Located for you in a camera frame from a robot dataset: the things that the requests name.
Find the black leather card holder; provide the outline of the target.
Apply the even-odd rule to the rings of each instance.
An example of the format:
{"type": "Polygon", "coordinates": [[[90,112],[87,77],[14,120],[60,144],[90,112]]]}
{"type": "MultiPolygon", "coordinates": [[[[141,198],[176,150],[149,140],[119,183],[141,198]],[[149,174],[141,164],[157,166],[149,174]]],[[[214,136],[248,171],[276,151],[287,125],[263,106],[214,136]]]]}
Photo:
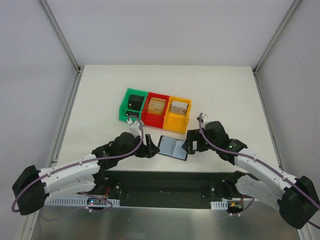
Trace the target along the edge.
{"type": "Polygon", "coordinates": [[[183,144],[183,140],[161,135],[157,147],[160,155],[186,161],[188,152],[182,148],[183,144]]]}

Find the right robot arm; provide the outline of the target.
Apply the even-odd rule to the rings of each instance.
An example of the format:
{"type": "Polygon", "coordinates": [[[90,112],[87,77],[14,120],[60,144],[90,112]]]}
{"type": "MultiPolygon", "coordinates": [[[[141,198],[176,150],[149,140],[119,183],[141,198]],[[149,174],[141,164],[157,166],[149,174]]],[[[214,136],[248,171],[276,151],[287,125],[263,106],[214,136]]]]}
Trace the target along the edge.
{"type": "Polygon", "coordinates": [[[229,138],[219,121],[201,113],[198,128],[188,130],[182,148],[189,154],[212,150],[218,156],[243,169],[234,172],[225,184],[230,197],[250,196],[279,212],[285,222],[302,229],[320,210],[320,199],[311,179],[296,177],[268,165],[243,142],[229,138]]]}

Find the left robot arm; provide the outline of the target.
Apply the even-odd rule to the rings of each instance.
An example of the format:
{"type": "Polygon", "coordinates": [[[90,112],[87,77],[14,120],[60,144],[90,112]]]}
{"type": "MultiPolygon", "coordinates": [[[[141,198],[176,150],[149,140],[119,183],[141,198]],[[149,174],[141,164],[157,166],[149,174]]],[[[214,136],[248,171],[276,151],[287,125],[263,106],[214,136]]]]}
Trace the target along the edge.
{"type": "Polygon", "coordinates": [[[102,194],[106,188],[104,171],[131,156],[150,159],[159,153],[151,136],[144,133],[141,120],[128,117],[127,123],[128,132],[78,160],[41,169],[26,167],[12,185],[15,199],[11,211],[26,216],[65,194],[102,194]]]}

